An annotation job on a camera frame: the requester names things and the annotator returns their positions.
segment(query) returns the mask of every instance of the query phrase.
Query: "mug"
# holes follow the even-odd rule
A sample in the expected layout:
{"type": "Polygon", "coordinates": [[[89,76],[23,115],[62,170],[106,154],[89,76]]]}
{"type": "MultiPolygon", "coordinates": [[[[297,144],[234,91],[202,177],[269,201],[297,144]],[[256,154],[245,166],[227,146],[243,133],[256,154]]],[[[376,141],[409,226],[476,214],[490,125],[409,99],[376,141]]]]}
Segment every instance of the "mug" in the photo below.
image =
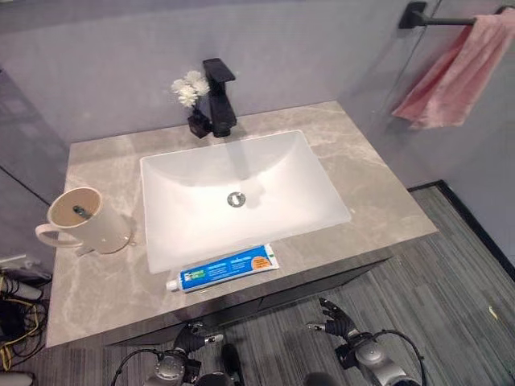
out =
{"type": "Polygon", "coordinates": [[[113,253],[129,242],[127,221],[92,187],[78,187],[60,195],[48,209],[47,218],[49,224],[37,226],[35,234],[52,247],[86,245],[99,253],[113,253]],[[52,239],[46,232],[65,232],[75,240],[52,239]]]}

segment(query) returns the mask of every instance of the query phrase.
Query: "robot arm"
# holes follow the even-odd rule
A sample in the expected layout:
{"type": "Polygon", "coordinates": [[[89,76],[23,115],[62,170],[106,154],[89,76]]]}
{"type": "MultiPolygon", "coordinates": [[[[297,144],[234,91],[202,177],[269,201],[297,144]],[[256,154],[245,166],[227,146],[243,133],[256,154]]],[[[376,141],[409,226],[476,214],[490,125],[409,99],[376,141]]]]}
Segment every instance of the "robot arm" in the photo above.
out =
{"type": "MultiPolygon", "coordinates": [[[[408,376],[385,352],[384,348],[376,342],[379,335],[392,333],[408,339],[397,331],[383,331],[372,335],[369,332],[359,332],[354,321],[327,299],[321,298],[320,305],[325,308],[323,314],[331,318],[325,323],[308,323],[307,327],[314,331],[324,331],[328,334],[340,336],[346,344],[336,348],[336,356],[344,369],[357,367],[363,377],[374,386],[420,386],[413,378],[408,376]]],[[[425,385],[425,369],[422,365],[422,386],[425,385]]]]}
{"type": "Polygon", "coordinates": [[[183,383],[194,384],[197,381],[200,365],[198,360],[189,359],[191,352],[206,344],[220,342],[223,335],[200,336],[194,332],[201,325],[188,324],[175,339],[171,350],[164,351],[151,375],[143,386],[180,386],[183,383]]]}

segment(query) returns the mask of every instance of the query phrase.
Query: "sink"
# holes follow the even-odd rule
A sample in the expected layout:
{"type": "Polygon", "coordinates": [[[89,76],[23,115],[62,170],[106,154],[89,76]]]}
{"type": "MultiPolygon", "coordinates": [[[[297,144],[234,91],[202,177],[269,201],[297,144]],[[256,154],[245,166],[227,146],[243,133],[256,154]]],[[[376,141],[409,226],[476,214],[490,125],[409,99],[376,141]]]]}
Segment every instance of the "sink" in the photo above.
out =
{"type": "Polygon", "coordinates": [[[351,219],[299,130],[144,157],[141,171],[152,273],[351,219]]]}

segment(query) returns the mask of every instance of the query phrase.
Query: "gray carpet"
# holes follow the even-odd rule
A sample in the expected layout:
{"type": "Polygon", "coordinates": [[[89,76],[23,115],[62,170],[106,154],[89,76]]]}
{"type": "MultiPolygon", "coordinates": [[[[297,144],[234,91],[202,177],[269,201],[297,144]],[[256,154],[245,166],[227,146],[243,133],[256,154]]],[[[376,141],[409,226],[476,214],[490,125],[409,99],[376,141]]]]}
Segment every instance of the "gray carpet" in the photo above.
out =
{"type": "MultiPolygon", "coordinates": [[[[413,193],[441,231],[324,296],[346,310],[362,330],[397,328],[426,357],[431,385],[515,385],[515,285],[436,187],[413,193]]],[[[245,366],[247,386],[295,386],[309,372],[327,372],[341,385],[365,385],[356,369],[343,371],[333,349],[338,339],[306,331],[323,320],[317,296],[302,299],[231,326],[245,366]]],[[[419,377],[414,354],[397,337],[384,337],[391,356],[419,377]]],[[[52,348],[18,368],[34,372],[39,386],[109,385],[132,348],[52,348]]],[[[195,357],[202,373],[221,368],[220,345],[195,357]]],[[[153,355],[133,358],[118,386],[140,386],[153,355]]]]}

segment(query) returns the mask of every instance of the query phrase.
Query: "toothpaste tube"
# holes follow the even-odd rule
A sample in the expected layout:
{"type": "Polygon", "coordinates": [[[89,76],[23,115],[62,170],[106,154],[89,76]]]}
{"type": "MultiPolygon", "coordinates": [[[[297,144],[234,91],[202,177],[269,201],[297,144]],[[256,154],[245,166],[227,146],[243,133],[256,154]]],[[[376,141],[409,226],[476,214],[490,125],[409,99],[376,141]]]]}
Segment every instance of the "toothpaste tube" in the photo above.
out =
{"type": "Polygon", "coordinates": [[[206,265],[185,269],[179,273],[177,280],[167,282],[167,290],[189,292],[277,268],[279,264],[270,245],[261,245],[206,265]]]}

